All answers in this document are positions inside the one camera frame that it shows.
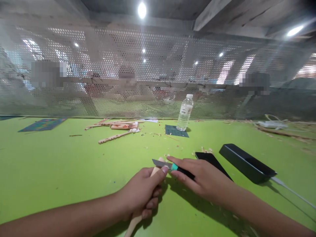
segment black box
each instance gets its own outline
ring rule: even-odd
[[[235,144],[224,144],[220,154],[255,184],[267,182],[271,177],[277,175],[273,169]]]

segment bottle label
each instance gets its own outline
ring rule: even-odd
[[[190,115],[192,111],[193,106],[191,105],[182,105],[180,109],[180,113],[182,115]]]

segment ceiling light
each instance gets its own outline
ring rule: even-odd
[[[138,6],[138,15],[141,19],[144,19],[146,16],[146,6],[143,2],[141,2]]]
[[[296,35],[296,34],[297,34],[298,32],[300,32],[303,28],[304,28],[304,26],[295,27],[294,29],[290,30],[289,33],[287,33],[287,36]]]

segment plastic water bottle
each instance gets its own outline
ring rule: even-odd
[[[182,102],[178,123],[177,123],[177,129],[179,131],[185,131],[188,126],[189,118],[191,115],[191,111],[193,109],[193,95],[187,94],[187,97]]]

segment ceiling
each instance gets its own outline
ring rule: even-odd
[[[141,1],[144,20],[137,15]],[[315,0],[0,0],[0,18],[8,14],[316,42]],[[297,35],[285,37],[302,24]]]
[[[211,0],[147,0],[150,17],[195,20]],[[140,0],[82,0],[92,12],[137,15]]]

